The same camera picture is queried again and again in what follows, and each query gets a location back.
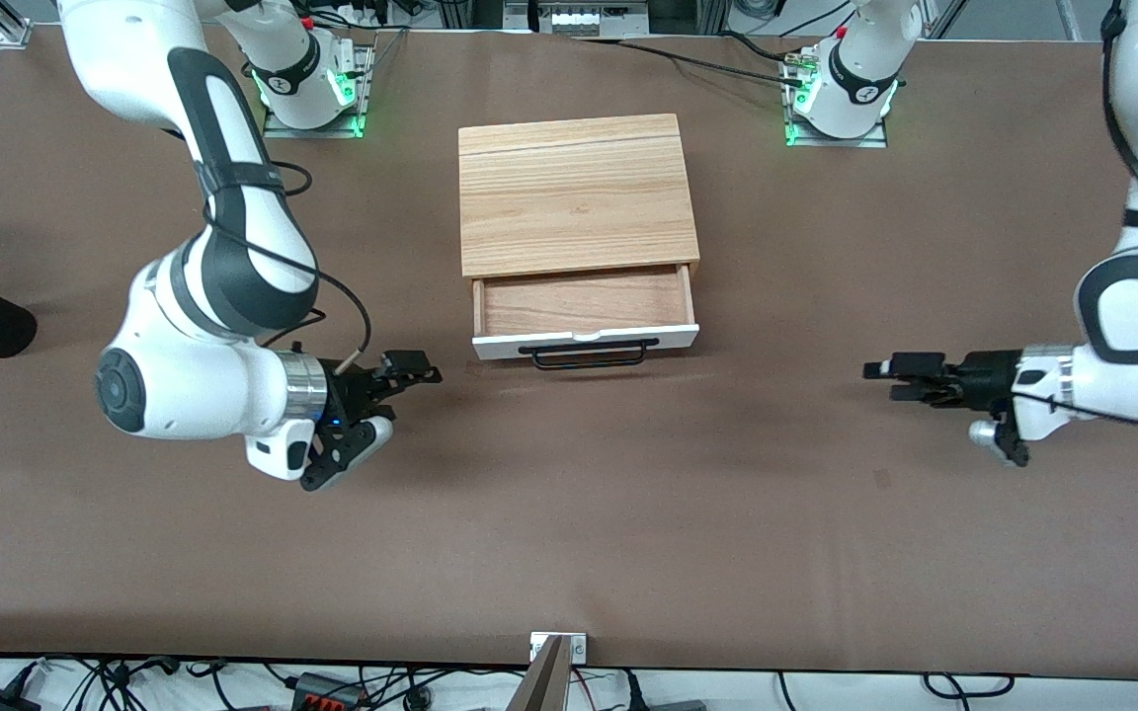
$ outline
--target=black drawer handle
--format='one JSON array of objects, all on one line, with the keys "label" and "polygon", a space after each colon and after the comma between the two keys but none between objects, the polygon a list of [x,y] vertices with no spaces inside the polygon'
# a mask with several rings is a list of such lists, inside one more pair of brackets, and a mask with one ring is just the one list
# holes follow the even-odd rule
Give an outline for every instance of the black drawer handle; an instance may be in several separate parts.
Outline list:
[{"label": "black drawer handle", "polygon": [[[563,346],[522,346],[518,353],[523,356],[533,356],[534,367],[541,371],[580,371],[585,369],[616,369],[619,365],[638,365],[648,356],[648,349],[660,342],[657,338],[641,338],[636,340],[611,340],[609,342],[566,342]],[[624,356],[618,356],[616,350],[626,349]],[[572,356],[586,355],[601,350],[595,359],[574,358],[570,361],[547,361],[544,356]]]}]

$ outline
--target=silver metal ring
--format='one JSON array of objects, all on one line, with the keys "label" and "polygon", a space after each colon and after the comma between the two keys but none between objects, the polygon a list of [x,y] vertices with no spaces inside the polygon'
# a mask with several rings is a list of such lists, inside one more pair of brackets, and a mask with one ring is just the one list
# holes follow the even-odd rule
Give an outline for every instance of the silver metal ring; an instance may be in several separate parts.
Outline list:
[{"label": "silver metal ring", "polygon": [[283,415],[288,420],[315,420],[324,414],[328,402],[328,377],[315,356],[290,350],[275,350],[283,363],[288,382],[288,402]]},{"label": "silver metal ring", "polygon": [[1056,342],[1036,344],[1022,349],[1022,358],[1055,359],[1059,371],[1057,385],[1061,388],[1061,402],[1074,405],[1074,347]]}]

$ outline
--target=floor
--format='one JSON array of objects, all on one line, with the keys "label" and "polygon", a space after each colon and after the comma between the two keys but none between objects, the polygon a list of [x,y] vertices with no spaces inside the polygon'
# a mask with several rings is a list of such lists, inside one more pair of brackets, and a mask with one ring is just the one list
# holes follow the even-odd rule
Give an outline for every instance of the floor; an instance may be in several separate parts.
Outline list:
[{"label": "floor", "polygon": [[[939,0],[939,5],[946,0]],[[1100,17],[1110,0],[1070,0],[1083,40],[1097,38]],[[34,22],[57,22],[56,8],[50,0],[11,0],[24,17]],[[758,19],[748,18],[732,9],[731,26],[759,34],[775,34],[806,18],[827,11],[839,5],[835,0],[790,0],[781,17],[759,26]],[[951,28],[953,40],[1065,40],[1055,0],[968,0],[965,11]],[[809,26],[813,34],[831,32],[840,17],[830,17]]]},{"label": "floor", "polygon": [[[0,688],[11,683],[28,659],[0,659]],[[297,676],[305,671],[324,675],[336,685],[356,679],[356,668],[274,664],[277,675]],[[204,671],[205,667],[195,668]],[[604,711],[628,708],[629,689],[619,670],[589,670],[583,676],[591,701],[572,685],[566,697],[566,711]],[[388,673],[380,667],[366,667],[364,678],[379,679]],[[791,705],[785,703],[777,675],[773,671],[699,671],[636,670],[636,680],[650,706],[686,701],[703,702],[708,711],[960,711],[960,702],[942,700],[925,691],[922,679],[912,675],[831,675],[786,671],[784,675]],[[47,710],[67,708],[66,702],[82,684],[86,671],[77,662],[46,662],[33,671],[26,685],[26,697],[40,702]],[[418,670],[417,680],[432,676]],[[1001,688],[1003,679],[957,677],[966,693]],[[520,680],[498,671],[484,676],[454,673],[430,685],[430,711],[480,711],[506,708]],[[233,708],[290,708],[292,693],[258,664],[231,664],[218,677],[222,692]],[[951,687],[942,678],[932,679],[937,692]],[[380,684],[370,684],[371,692]],[[388,710],[399,705],[397,692],[405,684],[389,689]],[[145,671],[132,679],[131,692],[143,702],[146,711],[221,710],[213,677],[195,678],[183,667],[173,676],[158,670]],[[98,685],[86,697],[85,708],[104,708],[104,693]],[[1138,711],[1138,683],[1106,679],[1020,678],[1004,696],[972,698],[972,711]]]}]

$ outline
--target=wooden top panel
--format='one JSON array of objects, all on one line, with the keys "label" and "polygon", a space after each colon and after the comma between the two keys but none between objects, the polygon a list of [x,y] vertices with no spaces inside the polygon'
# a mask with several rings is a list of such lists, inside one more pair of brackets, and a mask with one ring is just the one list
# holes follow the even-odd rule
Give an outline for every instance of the wooden top panel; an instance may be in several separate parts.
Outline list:
[{"label": "wooden top panel", "polygon": [[467,278],[695,263],[676,117],[460,131]]},{"label": "wooden top panel", "polygon": [[678,139],[678,117],[605,116],[564,122],[534,122],[497,126],[465,126],[460,130],[460,155],[477,156],[496,150],[552,148],[601,140]]}]

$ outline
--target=metal mounting plate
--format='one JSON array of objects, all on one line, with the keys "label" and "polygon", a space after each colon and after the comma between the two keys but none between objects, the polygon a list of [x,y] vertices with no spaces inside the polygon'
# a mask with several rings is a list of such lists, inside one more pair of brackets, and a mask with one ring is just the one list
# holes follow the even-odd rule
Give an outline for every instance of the metal mounting plate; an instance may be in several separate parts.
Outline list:
[{"label": "metal mounting plate", "polygon": [[551,635],[568,636],[569,663],[578,667],[587,662],[587,634],[586,633],[530,633],[529,634],[529,661],[533,662],[538,656],[538,651],[543,648],[543,643],[547,642]]},{"label": "metal mounting plate", "polygon": [[[807,81],[809,78],[808,76],[803,76],[799,68],[791,67],[786,63],[778,64],[781,65],[781,76],[785,78],[799,78],[802,81]],[[817,127],[810,125],[805,117],[794,111],[793,104],[797,100],[797,96],[805,91],[803,89],[795,89],[794,86],[783,86],[782,89],[784,89],[781,94],[781,104],[784,105],[785,144],[836,146],[840,148],[889,148],[884,117],[877,121],[876,125],[874,125],[871,131],[861,137],[858,137],[858,139],[834,139],[834,137],[820,133]]]},{"label": "metal mounting plate", "polygon": [[371,44],[354,46],[354,102],[345,108],[332,121],[313,127],[297,130],[284,125],[270,109],[262,123],[262,135],[265,139],[362,139],[366,132],[366,108],[371,98],[371,68],[376,63],[376,53]]}]

